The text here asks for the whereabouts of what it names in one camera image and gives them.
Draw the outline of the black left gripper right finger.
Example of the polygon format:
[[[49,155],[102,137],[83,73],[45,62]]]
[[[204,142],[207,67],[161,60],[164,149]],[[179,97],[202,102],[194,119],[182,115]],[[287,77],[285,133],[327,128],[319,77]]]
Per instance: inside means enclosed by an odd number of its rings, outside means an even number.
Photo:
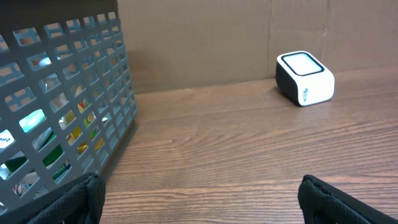
[[[305,224],[397,224],[395,218],[313,175],[303,176],[297,197]]]

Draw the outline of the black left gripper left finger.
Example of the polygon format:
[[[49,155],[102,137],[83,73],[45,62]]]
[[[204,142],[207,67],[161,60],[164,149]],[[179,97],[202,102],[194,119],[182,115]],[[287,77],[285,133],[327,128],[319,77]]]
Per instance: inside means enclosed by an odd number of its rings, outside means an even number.
[[[1,223],[99,223],[106,184],[91,172],[1,215]]]

